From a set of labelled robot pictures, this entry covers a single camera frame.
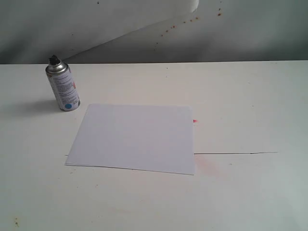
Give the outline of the silver spray paint can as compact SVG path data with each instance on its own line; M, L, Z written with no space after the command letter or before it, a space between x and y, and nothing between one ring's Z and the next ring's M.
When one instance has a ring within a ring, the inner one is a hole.
M79 108L80 98L69 65L53 55L45 72L59 108L66 112Z

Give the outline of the white paper sheet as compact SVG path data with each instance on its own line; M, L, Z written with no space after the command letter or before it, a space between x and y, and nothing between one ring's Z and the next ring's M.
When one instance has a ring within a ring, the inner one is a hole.
M90 104L68 166L193 175L193 117L187 106Z

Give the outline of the white backdrop sheet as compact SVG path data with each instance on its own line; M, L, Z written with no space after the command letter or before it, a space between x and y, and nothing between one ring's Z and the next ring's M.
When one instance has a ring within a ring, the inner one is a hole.
M3 0L0 62L69 58L140 28L188 13L196 0Z

